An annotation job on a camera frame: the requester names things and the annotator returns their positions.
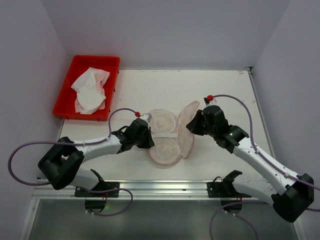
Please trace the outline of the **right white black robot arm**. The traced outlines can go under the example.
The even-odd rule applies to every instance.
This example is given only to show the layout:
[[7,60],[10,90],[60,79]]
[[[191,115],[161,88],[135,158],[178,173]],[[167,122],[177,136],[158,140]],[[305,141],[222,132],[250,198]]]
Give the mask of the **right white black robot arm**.
[[286,168],[253,143],[249,134],[231,125],[217,105],[198,110],[186,125],[195,135],[208,135],[217,145],[253,167],[261,179],[233,170],[220,185],[226,194],[242,194],[259,199],[273,207],[285,221],[293,223],[314,202],[314,180],[308,174],[298,175]]

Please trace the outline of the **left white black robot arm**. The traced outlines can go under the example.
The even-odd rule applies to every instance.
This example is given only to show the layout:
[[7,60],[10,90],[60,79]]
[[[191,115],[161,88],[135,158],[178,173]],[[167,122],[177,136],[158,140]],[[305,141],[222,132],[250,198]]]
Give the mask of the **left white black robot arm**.
[[111,132],[110,136],[86,141],[72,141],[62,137],[56,142],[38,163],[38,168],[55,190],[74,186],[89,191],[101,189],[104,182],[99,173],[86,170],[82,163],[106,155],[116,155],[136,146],[150,149],[155,144],[151,135],[149,113],[136,118],[125,130]]

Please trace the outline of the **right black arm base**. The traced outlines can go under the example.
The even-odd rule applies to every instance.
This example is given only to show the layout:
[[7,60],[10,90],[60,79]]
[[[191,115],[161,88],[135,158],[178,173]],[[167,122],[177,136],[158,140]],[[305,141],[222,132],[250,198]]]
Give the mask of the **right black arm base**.
[[250,195],[239,193],[235,190],[232,183],[235,178],[243,173],[238,170],[233,170],[224,178],[217,176],[212,181],[206,183],[206,190],[209,198],[220,198],[221,206],[241,202],[243,198],[249,199]]

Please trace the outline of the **peach floral mesh laundry bag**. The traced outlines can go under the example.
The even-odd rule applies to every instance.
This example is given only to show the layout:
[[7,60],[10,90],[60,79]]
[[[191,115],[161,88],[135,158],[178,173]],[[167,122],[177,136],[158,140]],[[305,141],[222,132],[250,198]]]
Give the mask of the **peach floral mesh laundry bag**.
[[187,128],[187,124],[195,117],[199,101],[188,104],[178,116],[164,109],[154,109],[149,113],[149,123],[154,146],[148,150],[151,159],[161,166],[176,164],[181,158],[191,155],[195,137]]

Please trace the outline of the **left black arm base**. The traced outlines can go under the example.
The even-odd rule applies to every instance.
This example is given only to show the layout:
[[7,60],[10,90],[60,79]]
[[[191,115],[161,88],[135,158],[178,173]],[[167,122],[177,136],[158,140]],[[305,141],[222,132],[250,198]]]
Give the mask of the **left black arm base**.
[[86,211],[101,214],[103,210],[109,208],[107,200],[119,196],[119,187],[120,183],[117,181],[104,181],[98,183],[89,191],[77,187],[74,196],[85,198],[84,207]]

